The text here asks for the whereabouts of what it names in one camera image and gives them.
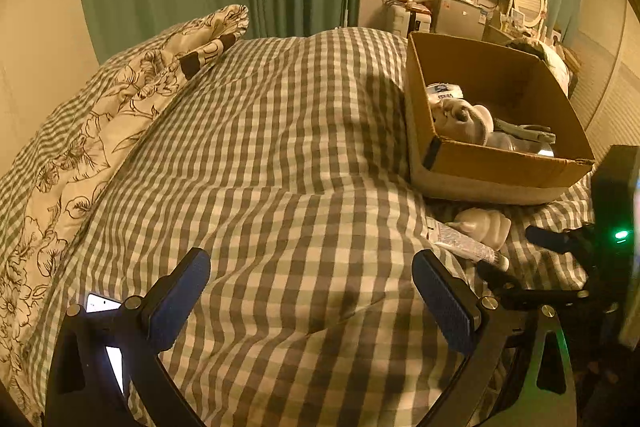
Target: black patch on blanket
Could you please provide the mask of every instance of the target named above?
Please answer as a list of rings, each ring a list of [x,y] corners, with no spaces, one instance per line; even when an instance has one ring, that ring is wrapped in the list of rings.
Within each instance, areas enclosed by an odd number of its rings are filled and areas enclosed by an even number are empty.
[[[427,154],[424,155],[424,160],[422,160],[422,165],[425,169],[431,170],[431,167],[433,167],[433,163],[436,161],[436,156],[440,150],[441,143],[442,141],[437,136],[434,136],[433,140],[431,140],[429,148],[427,149]]]
[[[187,80],[191,80],[193,75],[200,71],[200,61],[198,60],[198,52],[191,52],[184,57],[180,58],[180,67],[182,73],[187,77]]]

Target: floral pattern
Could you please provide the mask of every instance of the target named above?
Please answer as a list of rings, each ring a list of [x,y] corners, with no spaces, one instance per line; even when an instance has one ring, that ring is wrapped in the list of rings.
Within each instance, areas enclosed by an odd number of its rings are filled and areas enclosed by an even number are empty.
[[[151,123],[247,26],[246,7],[232,5],[143,50],[114,74],[66,147],[43,161],[20,237],[9,252],[0,252],[0,380],[28,418],[37,418],[40,410],[23,368],[24,346],[67,245]]]

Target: open cardboard box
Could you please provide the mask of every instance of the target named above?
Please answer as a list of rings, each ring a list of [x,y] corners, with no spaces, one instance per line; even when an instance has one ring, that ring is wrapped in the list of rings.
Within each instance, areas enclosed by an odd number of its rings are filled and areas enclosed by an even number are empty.
[[[487,42],[409,35],[405,116],[411,181],[425,196],[487,203],[553,201],[587,174],[593,152],[569,100],[534,55]],[[457,142],[436,134],[426,86],[458,84],[495,118],[550,127],[555,157]]]

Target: checkered bedspread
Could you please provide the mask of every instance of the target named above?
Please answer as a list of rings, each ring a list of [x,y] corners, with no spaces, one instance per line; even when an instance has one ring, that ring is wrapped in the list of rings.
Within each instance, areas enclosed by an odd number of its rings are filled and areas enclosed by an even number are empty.
[[[34,170],[55,154],[110,74],[159,42],[105,64],[18,162]],[[198,246],[212,275],[161,360],[204,423],[414,425],[461,358],[417,294],[411,259],[430,246],[425,216],[449,219],[462,206],[427,204],[408,181],[405,52],[404,39],[345,28],[240,41],[200,71],[69,245],[23,362],[40,406],[69,303],[90,291],[144,295]],[[1,182],[24,178],[14,169]],[[530,287],[582,284],[570,256],[535,250],[524,227],[587,221],[588,179],[556,203],[503,211],[516,276]],[[470,264],[434,250],[484,291]],[[145,418],[135,395],[131,406]]]

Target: white phone screen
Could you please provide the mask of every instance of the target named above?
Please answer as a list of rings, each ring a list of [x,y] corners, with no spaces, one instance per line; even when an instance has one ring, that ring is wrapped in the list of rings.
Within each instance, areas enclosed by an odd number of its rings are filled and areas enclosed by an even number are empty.
[[[86,298],[86,311],[101,312],[105,310],[115,310],[120,307],[120,302],[113,301],[106,297],[96,295],[95,293],[89,293]],[[117,347],[107,347],[107,355],[109,355],[109,361],[113,368],[113,373],[116,376],[120,391],[124,394],[123,376],[122,376],[122,354]]]

